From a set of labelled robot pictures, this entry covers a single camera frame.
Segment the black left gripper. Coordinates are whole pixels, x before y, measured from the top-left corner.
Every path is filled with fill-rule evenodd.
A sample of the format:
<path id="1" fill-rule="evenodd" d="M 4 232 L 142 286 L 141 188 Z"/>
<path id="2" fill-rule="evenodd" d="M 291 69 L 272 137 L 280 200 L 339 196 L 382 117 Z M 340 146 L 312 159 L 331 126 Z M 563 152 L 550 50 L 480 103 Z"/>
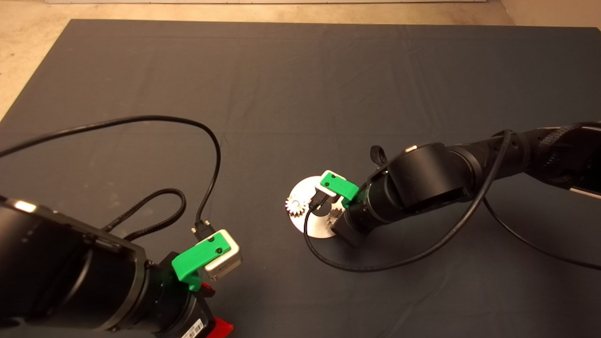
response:
<path id="1" fill-rule="evenodd" d="M 169 253 L 149 269 L 146 329 L 157 338 L 227 338 L 234 325 L 219 317 L 214 318 L 203 297 L 213 297 L 216 291 L 208 283 L 201 283 L 201 294 L 181 282 L 172 266 L 175 253 Z"/>

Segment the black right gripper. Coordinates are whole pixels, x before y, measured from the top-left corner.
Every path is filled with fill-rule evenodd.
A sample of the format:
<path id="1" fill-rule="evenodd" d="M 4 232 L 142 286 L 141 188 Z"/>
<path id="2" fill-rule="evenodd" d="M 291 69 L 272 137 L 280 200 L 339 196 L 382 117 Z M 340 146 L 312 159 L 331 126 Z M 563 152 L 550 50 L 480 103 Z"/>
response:
<path id="1" fill-rule="evenodd" d="M 359 248 L 373 231 L 375 218 L 369 204 L 369 187 L 362 185 L 351 201 L 346 203 L 345 211 L 333 223 L 333 233 L 354 248 Z"/>

